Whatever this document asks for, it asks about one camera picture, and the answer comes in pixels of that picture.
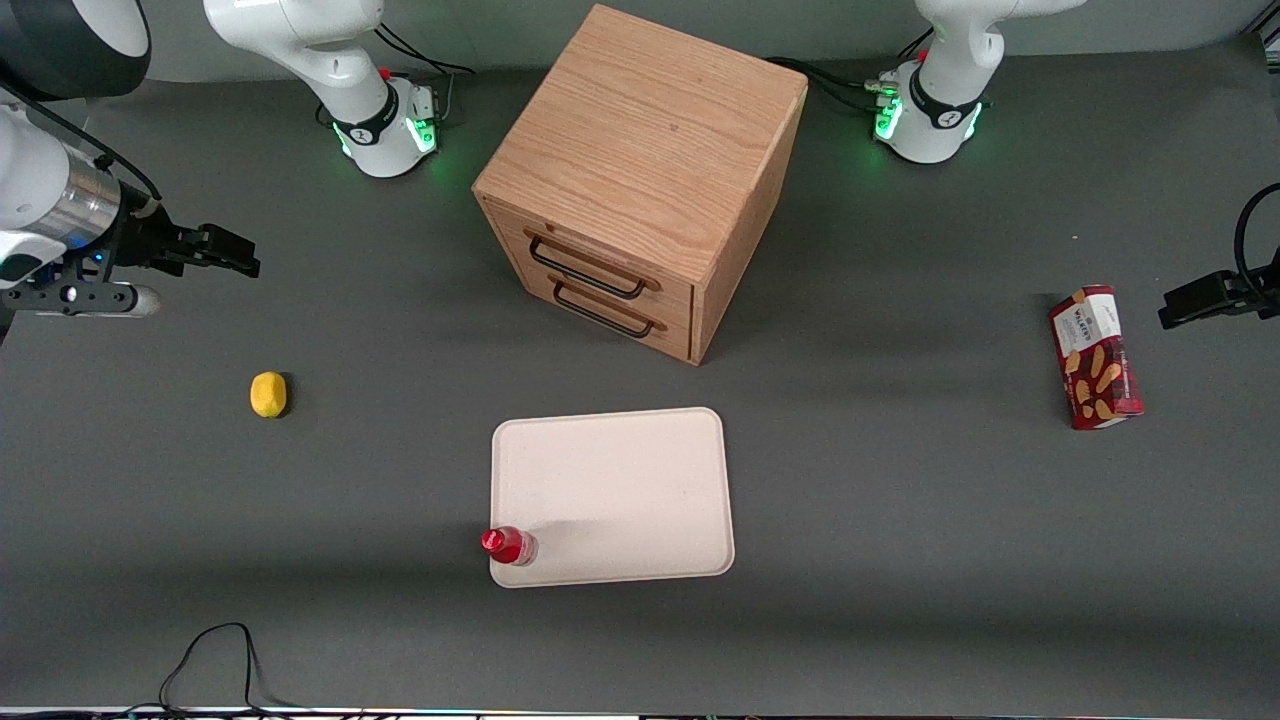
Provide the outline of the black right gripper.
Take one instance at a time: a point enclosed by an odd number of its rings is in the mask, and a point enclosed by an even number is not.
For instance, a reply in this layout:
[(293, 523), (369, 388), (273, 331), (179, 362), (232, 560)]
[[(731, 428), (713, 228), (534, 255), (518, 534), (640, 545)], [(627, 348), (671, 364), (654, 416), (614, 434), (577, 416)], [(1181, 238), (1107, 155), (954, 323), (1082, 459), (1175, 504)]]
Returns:
[(187, 266), (220, 266), (259, 278), (256, 243), (220, 225), (204, 231), (175, 228), (166, 236), (163, 205), (123, 208), (105, 241), (105, 272), (140, 266), (164, 273), (184, 273)]

